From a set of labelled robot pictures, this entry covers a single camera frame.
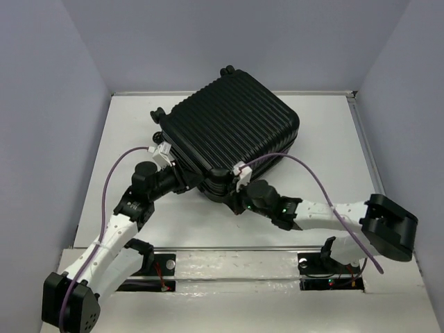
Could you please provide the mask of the black hard-shell suitcase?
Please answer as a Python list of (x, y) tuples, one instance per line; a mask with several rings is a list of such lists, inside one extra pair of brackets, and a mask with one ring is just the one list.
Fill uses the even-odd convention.
[(285, 102), (249, 73), (228, 65), (217, 78), (170, 113), (150, 113), (160, 126), (155, 142), (168, 142), (181, 169), (199, 179), (207, 198), (235, 207), (232, 173), (239, 162), (252, 162), (256, 180), (274, 167), (298, 136), (300, 118)]

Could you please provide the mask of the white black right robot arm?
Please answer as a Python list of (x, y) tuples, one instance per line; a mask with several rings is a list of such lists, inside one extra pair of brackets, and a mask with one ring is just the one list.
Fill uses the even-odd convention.
[(328, 272), (378, 255), (397, 262), (413, 257), (418, 218), (382, 194), (356, 203), (315, 203), (282, 196), (267, 181), (258, 180), (230, 198), (235, 214), (249, 210), (282, 230), (345, 231), (343, 237), (328, 237), (322, 247), (319, 263)]

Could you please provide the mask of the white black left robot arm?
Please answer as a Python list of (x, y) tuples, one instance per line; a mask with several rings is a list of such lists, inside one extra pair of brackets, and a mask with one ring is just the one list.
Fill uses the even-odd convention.
[(45, 279), (42, 320), (61, 332), (91, 332), (102, 302), (133, 273), (145, 274), (153, 267), (153, 246), (136, 236), (153, 215), (154, 202), (202, 181), (177, 164), (163, 169), (152, 162), (137, 164), (111, 217), (102, 219), (97, 238), (62, 273)]

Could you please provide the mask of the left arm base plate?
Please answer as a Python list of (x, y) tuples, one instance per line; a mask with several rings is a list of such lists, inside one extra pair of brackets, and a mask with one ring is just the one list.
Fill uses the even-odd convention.
[(151, 264), (143, 263), (117, 291), (168, 293), (176, 290), (176, 254), (155, 253)]

